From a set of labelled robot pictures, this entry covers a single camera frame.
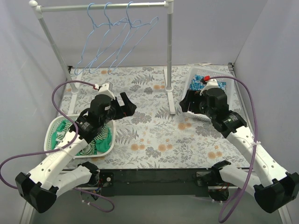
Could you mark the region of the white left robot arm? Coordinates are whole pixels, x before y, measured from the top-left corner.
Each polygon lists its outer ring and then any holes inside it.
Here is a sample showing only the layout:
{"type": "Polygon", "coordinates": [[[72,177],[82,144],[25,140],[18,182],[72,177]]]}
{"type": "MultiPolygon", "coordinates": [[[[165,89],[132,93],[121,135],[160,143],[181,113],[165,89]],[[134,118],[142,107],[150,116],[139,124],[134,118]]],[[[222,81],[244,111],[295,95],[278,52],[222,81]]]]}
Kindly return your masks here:
{"type": "Polygon", "coordinates": [[[39,213],[46,212],[65,192],[82,184],[93,187],[99,183],[99,168],[90,162],[82,163],[63,175],[61,171],[101,133],[106,123],[135,113],[136,105],[126,93],[122,92],[120,96],[123,106],[108,95],[96,95],[90,107],[84,109],[71,125],[57,148],[27,174],[21,172],[16,176],[19,194],[39,213]]]}

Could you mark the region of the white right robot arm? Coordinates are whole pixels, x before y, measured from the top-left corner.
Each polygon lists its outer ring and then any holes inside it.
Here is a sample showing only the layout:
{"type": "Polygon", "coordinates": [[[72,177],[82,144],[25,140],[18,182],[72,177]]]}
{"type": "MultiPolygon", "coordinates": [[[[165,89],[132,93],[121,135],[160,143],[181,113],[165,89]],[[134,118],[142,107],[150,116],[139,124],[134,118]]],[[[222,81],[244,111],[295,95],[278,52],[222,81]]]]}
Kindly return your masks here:
{"type": "Polygon", "coordinates": [[[229,109],[224,90],[187,90],[179,105],[183,112],[208,116],[215,130],[238,149],[255,172],[255,176],[252,176],[249,172],[233,167],[228,161],[221,161],[211,168],[214,184],[220,186],[229,182],[245,188],[268,213],[296,199],[299,192],[298,173],[289,173],[274,161],[261,143],[254,140],[246,121],[229,109]]]}

